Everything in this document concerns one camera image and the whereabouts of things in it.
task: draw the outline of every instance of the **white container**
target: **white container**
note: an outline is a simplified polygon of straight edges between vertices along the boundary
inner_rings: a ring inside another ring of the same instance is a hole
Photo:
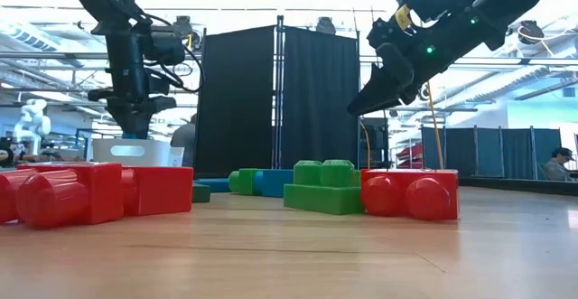
[[[166,142],[133,139],[95,139],[96,163],[121,163],[137,167],[182,166],[184,148],[171,148]]]

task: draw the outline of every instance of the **man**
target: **man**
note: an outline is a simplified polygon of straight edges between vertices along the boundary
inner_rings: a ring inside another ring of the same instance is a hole
[[[197,132],[196,125],[197,114],[191,117],[191,122],[179,127],[172,135],[171,146],[184,148],[184,155],[182,157],[183,167],[193,166],[195,137]]]
[[[576,180],[570,176],[570,174],[574,172],[569,171],[564,167],[564,164],[569,161],[574,161],[570,149],[555,149],[552,152],[552,159],[544,165],[545,177],[548,180],[555,182],[575,182]]]

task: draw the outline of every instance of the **wooden surface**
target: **wooden surface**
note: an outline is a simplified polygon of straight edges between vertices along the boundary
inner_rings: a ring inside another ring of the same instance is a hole
[[[578,297],[576,198],[463,188],[459,223],[211,200],[92,227],[0,227],[0,298]]]

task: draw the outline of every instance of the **green toy block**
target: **green toy block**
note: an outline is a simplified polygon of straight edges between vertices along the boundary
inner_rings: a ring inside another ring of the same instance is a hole
[[[322,166],[322,186],[351,187],[354,168],[349,160],[326,160]]]
[[[354,171],[353,176],[351,176],[351,177],[353,178],[353,181],[351,182],[351,186],[361,187],[361,171]]]
[[[322,163],[302,160],[293,169],[295,185],[321,185]]]
[[[241,169],[228,176],[228,187],[240,195],[261,195],[253,185],[253,176],[262,169]]]
[[[262,169],[241,169],[238,171],[238,181],[240,195],[261,195],[261,192],[253,187],[253,176]]]
[[[333,215],[364,213],[359,187],[284,186],[284,206]]]
[[[238,191],[241,188],[238,175],[239,175],[238,171],[235,171],[228,176],[228,187],[231,189],[232,192],[235,193],[238,193]]]
[[[193,203],[209,203],[210,202],[210,187],[207,185],[193,184],[192,185],[192,202]]]

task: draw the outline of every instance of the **red toy block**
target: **red toy block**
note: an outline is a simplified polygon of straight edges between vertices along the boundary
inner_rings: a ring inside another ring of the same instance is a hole
[[[188,212],[192,208],[192,168],[125,167],[126,215]]]
[[[35,228],[99,224],[121,219],[124,189],[121,164],[25,164],[40,173],[28,178],[16,193],[16,208]]]
[[[456,220],[458,172],[363,170],[361,201],[368,214],[420,220]]]
[[[19,219],[16,192],[28,177],[37,173],[34,169],[0,173],[0,224]]]

